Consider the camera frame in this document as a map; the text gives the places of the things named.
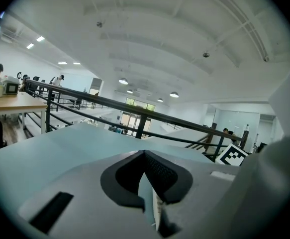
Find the wooden floor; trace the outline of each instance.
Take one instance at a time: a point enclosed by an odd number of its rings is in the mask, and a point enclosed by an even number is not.
[[[6,140],[8,145],[32,137],[27,130],[22,129],[22,124],[20,120],[17,119],[17,115],[6,116],[6,119],[0,116],[0,121],[3,125],[3,139]]]

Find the white shirt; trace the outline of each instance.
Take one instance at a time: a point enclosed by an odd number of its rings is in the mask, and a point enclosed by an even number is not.
[[[62,79],[59,79],[59,77],[55,77],[52,84],[55,86],[59,86],[59,85],[61,85],[61,80]]]

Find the white table leg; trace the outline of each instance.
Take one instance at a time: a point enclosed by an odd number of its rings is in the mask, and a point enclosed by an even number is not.
[[[24,123],[24,113],[22,113],[22,127],[25,129],[25,123]]]
[[[46,132],[46,124],[45,124],[45,110],[41,111],[41,133]]]

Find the black rectangular slot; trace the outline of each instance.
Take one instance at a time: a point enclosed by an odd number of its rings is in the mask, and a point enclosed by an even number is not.
[[[59,192],[31,221],[30,224],[47,234],[74,196]]]

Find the light blue tabletop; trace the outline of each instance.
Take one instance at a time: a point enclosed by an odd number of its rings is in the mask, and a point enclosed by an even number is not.
[[[25,200],[73,167],[144,149],[210,162],[193,149],[135,139],[80,123],[0,149],[0,204],[15,212]]]

